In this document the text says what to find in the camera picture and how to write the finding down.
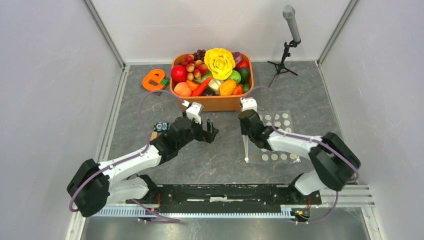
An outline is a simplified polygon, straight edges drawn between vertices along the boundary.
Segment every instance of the white panel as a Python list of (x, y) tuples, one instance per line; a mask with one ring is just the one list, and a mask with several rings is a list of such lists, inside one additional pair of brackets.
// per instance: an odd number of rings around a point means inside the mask
[(80, 0), (0, 2), (0, 239), (64, 239), (120, 68)]
[[(388, 239), (422, 239), (424, 2), (360, 1), (323, 63)], [(405, 208), (413, 214), (407, 219)]]
[(280, 60), (292, 40), (292, 4), (302, 43), (294, 60), (316, 60), (349, 0), (93, 0), (126, 62), (170, 62), (197, 49), (226, 48), (254, 61)]

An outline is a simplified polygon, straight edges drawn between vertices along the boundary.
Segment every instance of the avocado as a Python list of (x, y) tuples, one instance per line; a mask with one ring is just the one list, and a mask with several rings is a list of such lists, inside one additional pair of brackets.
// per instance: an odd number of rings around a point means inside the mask
[(249, 68), (244, 66), (244, 67), (240, 68), (240, 70), (238, 70), (238, 73), (241, 76), (240, 84), (247, 83), (249, 77), (251, 76), (251, 72), (249, 71)]

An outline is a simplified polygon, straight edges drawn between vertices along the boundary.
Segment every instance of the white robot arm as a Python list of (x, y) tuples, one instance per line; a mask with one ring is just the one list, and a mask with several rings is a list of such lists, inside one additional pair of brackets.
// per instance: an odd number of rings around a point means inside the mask
[(92, 179), (75, 199), (83, 217), (89, 217), (105, 205), (125, 201), (128, 199), (141, 199), (151, 189), (151, 179), (136, 177), (126, 180), (131, 175), (158, 165), (164, 164), (177, 156), (178, 151), (193, 140), (212, 143), (219, 130), (214, 128), (211, 120), (207, 120), (207, 130), (203, 130), (200, 113), (203, 106), (199, 103), (183, 103), (187, 110), (183, 116), (177, 117), (168, 130), (150, 141), (146, 148), (136, 150), (119, 158), (104, 161), (99, 164), (93, 159), (86, 160), (69, 183), (66, 190), (72, 197), (77, 189), (96, 172), (106, 169)]
[(323, 188), (340, 191), (354, 174), (346, 163), (329, 154), (328, 150), (317, 142), (328, 144), (356, 169), (360, 167), (361, 162), (336, 134), (329, 132), (324, 136), (307, 136), (286, 133), (290, 137), (285, 136), (280, 134), (285, 133), (282, 129), (278, 129), (278, 133), (271, 126), (264, 126), (257, 113), (256, 101), (252, 97), (241, 99), (241, 106), (242, 112), (238, 119), (245, 143), (245, 160), (248, 160), (247, 139), (261, 149), (293, 153), (311, 160), (315, 169), (300, 174), (290, 184), (303, 196)]

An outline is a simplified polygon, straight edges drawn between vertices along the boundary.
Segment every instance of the microphone stand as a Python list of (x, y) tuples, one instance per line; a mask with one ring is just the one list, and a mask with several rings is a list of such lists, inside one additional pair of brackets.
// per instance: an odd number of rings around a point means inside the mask
[(281, 62), (280, 63), (275, 63), (275, 62), (272, 62), (272, 61), (267, 61), (268, 63), (273, 64), (274, 67), (275, 67), (275, 70), (276, 70), (276, 73), (274, 75), (274, 78), (269, 83), (268, 87), (271, 87), (271, 84), (274, 82), (274, 79), (279, 74), (292, 73), (292, 74), (298, 76), (297, 73), (295, 73), (294, 71), (292, 71), (292, 70), (290, 70), (290, 69), (288, 69), (286, 67), (286, 65), (284, 64), (284, 61), (286, 60), (286, 58), (290, 57), (290, 55), (291, 55), (290, 52), (289, 52), (289, 49), (290, 48), (296, 48), (300, 43), (301, 43), (301, 41), (295, 42), (295, 40), (291, 40), (289, 42), (289, 44), (287, 44), (287, 42), (285, 42), (284, 43), (284, 53), (282, 54)]

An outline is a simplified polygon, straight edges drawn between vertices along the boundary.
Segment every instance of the orange basket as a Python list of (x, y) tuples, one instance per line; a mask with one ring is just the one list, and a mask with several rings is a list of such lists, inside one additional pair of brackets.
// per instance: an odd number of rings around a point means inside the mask
[[(178, 65), (181, 61), (184, 60), (184, 58), (191, 53), (185, 53), (177, 56), (173, 62), (172, 67)], [(247, 83), (249, 83), (250, 88), (254, 87), (254, 78), (253, 78), (253, 71), (252, 71), (252, 62), (251, 59), (244, 53), (241, 53), (241, 57), (243, 61), (247, 61), (249, 63), (249, 71), (250, 71), (250, 77), (247, 80)], [(177, 95), (174, 92), (174, 87), (176, 83), (170, 79), (170, 90), (171, 93), (174, 95)], [(204, 112), (215, 112), (215, 111), (240, 111), (242, 109), (240, 105), (240, 98), (243, 95), (230, 95), (230, 96), (179, 96), (183, 100), (187, 100), (190, 103), (196, 102), (199, 104), (202, 104), (204, 106), (203, 111)], [(185, 106), (180, 104), (180, 107), (182, 109), (186, 109)]]

